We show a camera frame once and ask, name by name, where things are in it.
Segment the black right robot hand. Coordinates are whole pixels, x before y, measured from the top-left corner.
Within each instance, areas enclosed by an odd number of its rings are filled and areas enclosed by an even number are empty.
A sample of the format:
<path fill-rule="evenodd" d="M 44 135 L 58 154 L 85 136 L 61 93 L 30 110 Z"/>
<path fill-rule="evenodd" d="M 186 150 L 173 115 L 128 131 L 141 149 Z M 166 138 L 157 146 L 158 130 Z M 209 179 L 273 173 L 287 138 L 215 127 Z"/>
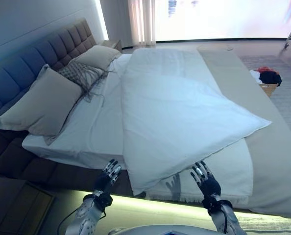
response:
<path fill-rule="evenodd" d="M 214 195 L 221 196 L 221 187 L 218 181 L 203 161 L 195 162 L 192 165 L 192 172 L 190 175 L 193 177 L 205 197 Z"/>

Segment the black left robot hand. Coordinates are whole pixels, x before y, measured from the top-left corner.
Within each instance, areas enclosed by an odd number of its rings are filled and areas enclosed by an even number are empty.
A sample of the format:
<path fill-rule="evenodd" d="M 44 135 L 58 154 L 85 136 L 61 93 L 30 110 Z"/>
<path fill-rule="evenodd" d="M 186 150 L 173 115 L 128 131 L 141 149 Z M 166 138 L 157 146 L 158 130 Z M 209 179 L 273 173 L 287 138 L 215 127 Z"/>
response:
<path fill-rule="evenodd" d="M 121 165 L 118 164 L 118 161 L 115 159 L 110 160 L 98 175 L 94 184 L 94 191 L 110 192 L 120 173 Z"/>

